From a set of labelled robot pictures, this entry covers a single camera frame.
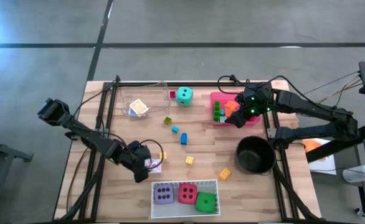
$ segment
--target pink tray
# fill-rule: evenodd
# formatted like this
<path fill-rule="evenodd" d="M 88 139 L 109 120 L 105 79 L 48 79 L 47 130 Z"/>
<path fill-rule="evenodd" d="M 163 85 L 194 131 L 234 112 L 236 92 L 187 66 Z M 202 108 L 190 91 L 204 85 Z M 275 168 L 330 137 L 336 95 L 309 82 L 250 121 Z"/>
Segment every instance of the pink tray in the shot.
<path fill-rule="evenodd" d="M 237 95 L 233 95 L 233 94 L 225 94 L 222 92 L 212 92 L 210 94 L 210 104 L 212 107 L 212 118 L 213 118 L 213 111 L 214 111 L 214 102 L 215 101 L 220 101 L 220 109 L 225 109 L 224 106 L 225 104 L 229 101 L 229 100 L 235 100 L 235 97 Z M 260 117 L 256 116 L 251 118 L 250 120 L 246 121 L 245 126 L 253 126 L 255 124 L 257 124 L 260 121 Z M 214 126 L 228 126 L 228 125 L 233 125 L 233 124 L 228 124 L 228 123 L 220 123 L 220 122 L 215 122 L 212 119 L 212 123 Z"/>

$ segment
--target wooden table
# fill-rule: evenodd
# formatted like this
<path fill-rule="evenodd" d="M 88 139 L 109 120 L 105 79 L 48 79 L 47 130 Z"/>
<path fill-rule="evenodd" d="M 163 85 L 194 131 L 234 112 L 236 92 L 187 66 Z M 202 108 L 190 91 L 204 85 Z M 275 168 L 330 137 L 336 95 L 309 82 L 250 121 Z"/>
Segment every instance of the wooden table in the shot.
<path fill-rule="evenodd" d="M 83 100 L 102 90 L 103 82 L 88 82 Z M 273 81 L 273 88 L 288 90 L 286 81 Z M 162 164 L 161 174 L 150 174 L 142 183 L 136 184 L 133 173 L 123 166 L 115 166 L 109 161 L 105 163 L 102 189 L 98 205 L 98 222 L 272 222 L 280 221 L 277 195 L 273 175 L 247 175 L 239 172 L 234 166 L 234 151 L 237 143 L 246 136 L 266 138 L 264 123 L 260 121 L 255 126 L 215 127 L 211 124 L 212 113 L 209 103 L 210 93 L 218 91 L 217 87 L 193 87 L 194 98 L 192 106 L 181 107 L 171 101 L 168 116 L 180 132 L 187 132 L 188 145 L 179 142 L 180 134 L 173 134 L 171 126 L 163 124 L 165 115 L 151 114 L 148 119 L 132 121 L 121 112 L 121 88 L 116 95 L 115 109 L 111 132 L 120 135 L 126 142 L 154 139 L 161 143 L 167 159 Z M 225 91 L 242 91 L 242 87 L 223 87 Z M 94 128 L 100 96 L 82 106 L 79 121 Z M 297 128 L 295 114 L 278 114 L 280 125 Z M 148 144 L 152 157 L 159 158 L 159 147 Z M 55 217 L 65 214 L 66 195 L 73 172 L 80 156 L 85 150 L 81 142 L 73 142 L 64 175 L 64 181 L 59 195 Z M 303 146 L 291 144 L 287 152 L 293 188 L 306 206 L 317 216 L 321 216 L 313 181 L 306 160 Z M 193 165 L 185 164 L 186 156 L 194 158 Z M 83 189 L 87 171 L 88 153 L 78 170 L 72 187 L 70 206 Z M 221 216 L 197 217 L 182 219 L 150 219 L 151 215 L 151 182 L 175 180 L 218 179 L 218 174 L 228 167 L 231 175 L 227 180 L 219 180 L 219 196 Z M 283 191 L 285 205 L 290 214 L 287 193 Z M 89 197 L 87 216 L 91 211 L 92 194 Z"/>

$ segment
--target concrete floor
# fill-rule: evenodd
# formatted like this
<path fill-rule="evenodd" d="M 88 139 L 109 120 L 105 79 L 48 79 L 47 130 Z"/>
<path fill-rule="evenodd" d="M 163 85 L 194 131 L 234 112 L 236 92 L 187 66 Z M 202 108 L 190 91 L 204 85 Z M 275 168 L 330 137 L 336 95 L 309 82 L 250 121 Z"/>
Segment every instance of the concrete floor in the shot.
<path fill-rule="evenodd" d="M 107 2 L 0 1 L 0 43 L 95 43 Z M 104 42 L 365 42 L 365 0 L 115 0 Z M 0 199 L 0 223 L 51 220 L 70 141 L 65 130 L 49 127 L 36 113 L 48 97 L 62 99 L 71 110 L 79 105 L 93 53 L 90 48 L 0 49 L 0 141 L 34 153 L 30 164 L 13 164 Z M 358 70 L 361 60 L 365 47 L 102 49 L 93 79 L 284 75 L 306 91 Z M 308 96 L 318 100 L 346 81 Z M 365 124 L 365 97 L 357 88 L 345 92 L 339 105 Z M 303 127 L 322 123 L 298 119 Z M 361 148 L 360 155 L 365 164 Z M 324 218 L 365 223 L 353 213 L 361 206 L 357 188 L 314 184 Z"/>

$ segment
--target black pot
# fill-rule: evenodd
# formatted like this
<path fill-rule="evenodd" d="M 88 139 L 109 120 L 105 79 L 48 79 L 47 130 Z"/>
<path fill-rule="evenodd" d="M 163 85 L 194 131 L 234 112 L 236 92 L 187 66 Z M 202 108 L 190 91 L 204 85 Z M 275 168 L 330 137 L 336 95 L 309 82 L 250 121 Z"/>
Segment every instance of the black pot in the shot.
<path fill-rule="evenodd" d="M 238 143 L 234 157 L 238 170 L 249 174 L 268 173 L 277 159 L 267 140 L 257 136 L 245 137 Z"/>

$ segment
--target yellow block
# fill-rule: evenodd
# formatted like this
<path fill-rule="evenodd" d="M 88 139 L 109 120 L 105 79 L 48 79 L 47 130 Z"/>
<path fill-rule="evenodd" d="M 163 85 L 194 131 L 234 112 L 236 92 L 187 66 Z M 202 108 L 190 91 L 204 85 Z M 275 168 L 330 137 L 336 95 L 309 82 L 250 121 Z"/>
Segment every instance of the yellow block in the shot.
<path fill-rule="evenodd" d="M 225 168 L 220 174 L 219 174 L 219 177 L 220 179 L 222 180 L 225 180 L 228 175 L 230 175 L 231 171 L 228 169 L 228 168 Z"/>
<path fill-rule="evenodd" d="M 194 158 L 191 156 L 187 156 L 187 159 L 185 160 L 185 163 L 192 164 L 194 162 Z"/>
<path fill-rule="evenodd" d="M 164 158 L 163 158 L 163 159 L 166 159 L 166 158 L 167 158 L 167 155 L 166 155 L 166 153 L 165 153 L 165 152 L 163 153 L 163 155 L 164 155 Z M 159 153 L 159 159 L 162 159 L 162 157 L 163 157 L 163 156 L 162 156 L 162 152 L 160 152 L 160 153 Z"/>

